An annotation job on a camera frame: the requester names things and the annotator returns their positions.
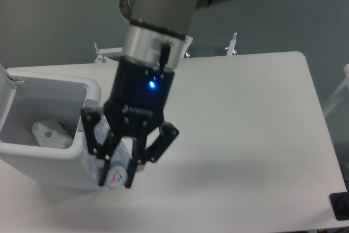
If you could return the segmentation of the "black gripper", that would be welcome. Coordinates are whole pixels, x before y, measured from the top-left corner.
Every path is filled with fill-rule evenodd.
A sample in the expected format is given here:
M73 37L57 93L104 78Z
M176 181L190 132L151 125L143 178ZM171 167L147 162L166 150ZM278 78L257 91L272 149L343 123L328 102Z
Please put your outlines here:
M91 107L81 110L87 163L97 186L123 185L123 142L115 144L111 132L134 138L126 189L131 188L138 169L146 162L156 163L179 135L172 123L164 121L164 107L174 76L171 70L160 71L122 58L110 97L104 104L104 115ZM147 136L157 127L159 136L146 147Z

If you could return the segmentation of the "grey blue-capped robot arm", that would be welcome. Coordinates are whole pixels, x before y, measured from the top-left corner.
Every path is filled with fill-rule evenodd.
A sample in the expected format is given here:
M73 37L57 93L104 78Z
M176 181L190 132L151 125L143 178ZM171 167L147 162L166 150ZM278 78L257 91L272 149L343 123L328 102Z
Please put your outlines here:
M137 170L177 137L164 107L193 14L226 1L120 0L129 29L110 97L101 109L81 110L88 153L103 161L91 169L98 186L130 188Z

